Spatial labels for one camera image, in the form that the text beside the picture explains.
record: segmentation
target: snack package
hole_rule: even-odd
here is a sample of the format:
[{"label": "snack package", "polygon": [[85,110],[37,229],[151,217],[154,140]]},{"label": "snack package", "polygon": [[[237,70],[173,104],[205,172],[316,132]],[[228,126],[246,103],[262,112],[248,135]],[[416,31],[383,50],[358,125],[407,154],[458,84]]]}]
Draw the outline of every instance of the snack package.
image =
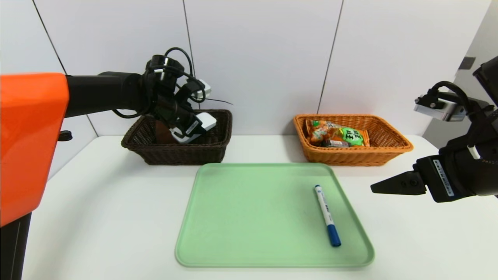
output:
[{"label": "snack package", "polygon": [[370,146],[366,130],[356,130],[328,121],[307,120],[308,140],[312,145],[323,147]]}]

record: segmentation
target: wicker basket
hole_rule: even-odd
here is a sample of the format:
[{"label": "wicker basket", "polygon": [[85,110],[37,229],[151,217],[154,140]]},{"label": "wicker basket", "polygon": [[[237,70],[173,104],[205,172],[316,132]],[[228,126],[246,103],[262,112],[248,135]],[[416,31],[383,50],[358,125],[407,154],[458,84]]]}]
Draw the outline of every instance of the wicker basket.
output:
[{"label": "wicker basket", "polygon": [[121,145],[139,154],[151,165],[203,165],[221,162],[232,136],[232,113],[228,110],[195,110],[207,112],[216,126],[189,144],[157,144],[156,120],[140,117],[128,130]]},{"label": "wicker basket", "polygon": [[[329,148],[309,143],[306,119],[330,121],[342,126],[367,130],[370,147]],[[373,115],[297,115],[294,118],[304,155],[310,162],[328,165],[379,166],[413,150],[413,145],[384,119]]]}]

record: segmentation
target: green tray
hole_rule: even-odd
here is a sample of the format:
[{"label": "green tray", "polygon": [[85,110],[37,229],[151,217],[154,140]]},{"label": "green tray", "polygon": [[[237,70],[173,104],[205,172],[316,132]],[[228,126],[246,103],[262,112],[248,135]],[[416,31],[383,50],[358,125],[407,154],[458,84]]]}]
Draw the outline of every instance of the green tray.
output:
[{"label": "green tray", "polygon": [[[317,184],[340,247],[330,244]],[[361,267],[374,248],[329,166],[210,163],[197,172],[175,255],[186,267]]]}]

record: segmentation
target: blue marker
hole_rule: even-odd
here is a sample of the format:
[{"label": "blue marker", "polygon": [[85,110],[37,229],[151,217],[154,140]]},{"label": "blue marker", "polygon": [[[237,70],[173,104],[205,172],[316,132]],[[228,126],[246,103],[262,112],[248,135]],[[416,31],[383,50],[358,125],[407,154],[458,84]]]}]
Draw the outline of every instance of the blue marker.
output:
[{"label": "blue marker", "polygon": [[323,218],[325,219],[325,224],[327,225],[327,230],[329,232],[330,243],[332,247],[338,247],[341,245],[341,240],[339,239],[339,234],[337,233],[336,226],[332,220],[332,215],[329,211],[329,206],[327,205],[327,200],[325,199],[325,194],[323,193],[322,187],[320,185],[315,186],[316,195],[318,196],[318,202],[320,202],[320,207],[322,208]]}]

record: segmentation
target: table surface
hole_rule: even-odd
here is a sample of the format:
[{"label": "table surface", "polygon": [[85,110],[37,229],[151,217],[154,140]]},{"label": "table surface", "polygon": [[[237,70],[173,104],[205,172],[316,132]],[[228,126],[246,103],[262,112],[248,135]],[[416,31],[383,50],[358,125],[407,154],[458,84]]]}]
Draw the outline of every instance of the table surface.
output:
[{"label": "table surface", "polygon": [[[498,200],[435,203],[370,185],[437,153],[425,139],[380,167],[333,166],[374,248],[356,269],[193,269],[174,256],[199,166],[149,166],[99,137],[47,183],[31,218],[23,279],[496,279]],[[296,136],[233,136],[224,162],[305,162]]]}]

